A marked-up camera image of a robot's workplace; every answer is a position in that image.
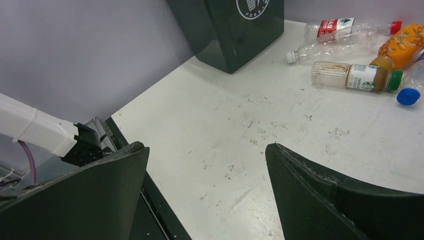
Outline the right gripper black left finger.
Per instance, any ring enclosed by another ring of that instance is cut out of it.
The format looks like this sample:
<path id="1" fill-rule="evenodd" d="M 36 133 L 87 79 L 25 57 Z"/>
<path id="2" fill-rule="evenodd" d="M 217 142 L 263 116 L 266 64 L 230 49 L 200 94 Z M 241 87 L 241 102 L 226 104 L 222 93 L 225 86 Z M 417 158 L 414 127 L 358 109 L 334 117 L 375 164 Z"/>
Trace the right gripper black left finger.
<path id="1" fill-rule="evenodd" d="M 133 142 L 65 175 L 1 191 L 1 239 L 127 240 L 149 154 Z"/>

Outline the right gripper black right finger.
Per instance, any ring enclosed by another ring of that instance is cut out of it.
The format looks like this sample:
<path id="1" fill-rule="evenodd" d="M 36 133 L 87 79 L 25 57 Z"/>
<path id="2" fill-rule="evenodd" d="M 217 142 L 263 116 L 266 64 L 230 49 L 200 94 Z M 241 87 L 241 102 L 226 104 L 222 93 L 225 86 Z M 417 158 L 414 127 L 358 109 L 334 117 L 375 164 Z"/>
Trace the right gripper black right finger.
<path id="1" fill-rule="evenodd" d="M 360 181 L 279 143 L 265 158 L 285 239 L 423 239 L 422 194 Z"/>

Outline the blue label water bottle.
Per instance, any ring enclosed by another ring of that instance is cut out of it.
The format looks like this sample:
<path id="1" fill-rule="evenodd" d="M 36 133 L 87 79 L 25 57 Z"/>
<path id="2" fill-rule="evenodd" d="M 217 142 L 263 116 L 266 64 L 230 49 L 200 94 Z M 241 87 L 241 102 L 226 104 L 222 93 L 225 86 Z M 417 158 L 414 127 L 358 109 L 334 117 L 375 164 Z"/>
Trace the blue label water bottle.
<path id="1" fill-rule="evenodd" d="M 396 100 L 403 106 L 412 106 L 424 96 L 424 53 L 411 65 L 400 83 Z"/>

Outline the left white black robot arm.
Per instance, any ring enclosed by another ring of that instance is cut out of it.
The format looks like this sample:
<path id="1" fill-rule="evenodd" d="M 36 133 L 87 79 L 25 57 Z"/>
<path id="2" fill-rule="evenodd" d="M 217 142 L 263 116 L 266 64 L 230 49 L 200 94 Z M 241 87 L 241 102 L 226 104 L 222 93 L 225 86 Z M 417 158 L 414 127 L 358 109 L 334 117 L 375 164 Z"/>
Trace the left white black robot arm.
<path id="1" fill-rule="evenodd" d="M 7 95 L 0 95 L 0 133 L 13 142 L 43 148 L 63 162 L 82 167 L 103 158 L 95 130 L 59 119 Z"/>

